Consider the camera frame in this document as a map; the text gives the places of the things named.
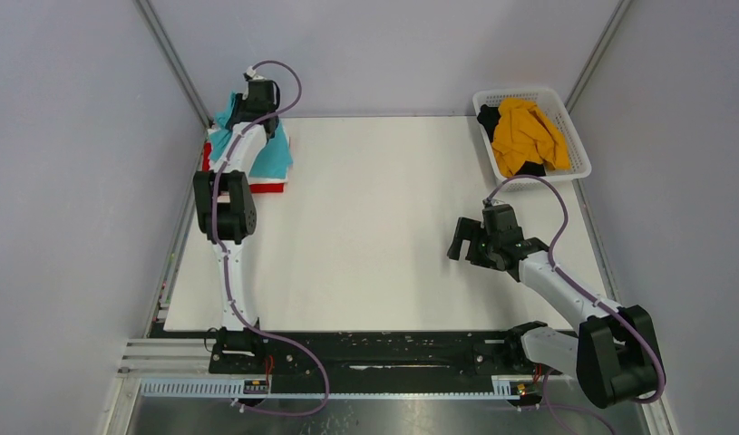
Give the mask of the turquoise t-shirt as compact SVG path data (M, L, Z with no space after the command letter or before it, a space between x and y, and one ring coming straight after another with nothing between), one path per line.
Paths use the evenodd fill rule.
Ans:
M294 161L290 153L288 136L280 119L278 117L271 118L277 128L267 138L267 130L263 125L255 125L246 133L241 132L248 126L248 123L239 123L232 130L227 130L226 126L220 123L222 121L226 122L229 115L230 102L228 102L224 111L215 114L215 122L208 129L208 140L212 145L212 151L209 154L210 167L213 168L222 161L230 145L237 137L240 137L239 144L232 153L232 158L236 160L241 157L251 157L252 151L244 153L251 140L265 139L265 146L255 154L250 169L245 170L245 172L253 179L286 179L288 170Z

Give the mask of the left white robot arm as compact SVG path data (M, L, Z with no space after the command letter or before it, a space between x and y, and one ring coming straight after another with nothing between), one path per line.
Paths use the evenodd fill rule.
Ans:
M199 230L210 242L219 266L222 320L216 328L213 354L223 353L243 372L255 372L266 349L254 331L259 316L244 277L244 239L254 234L258 212L251 181L275 181L284 170L268 174L274 152L289 152L289 135L276 114L280 90L269 79L253 79L234 93L228 108L209 129L204 168L192 186Z

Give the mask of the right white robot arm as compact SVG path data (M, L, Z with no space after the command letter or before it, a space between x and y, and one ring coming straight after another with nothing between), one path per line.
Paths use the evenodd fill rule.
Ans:
M666 375L648 312L593 295L561 269L550 246L524 236L510 205L488 206L480 220L459 217L447 256L508 274L572 326L573 334L538 321L511 328L499 356L514 372L540 365L566 374L601 409L644 401L664 388Z

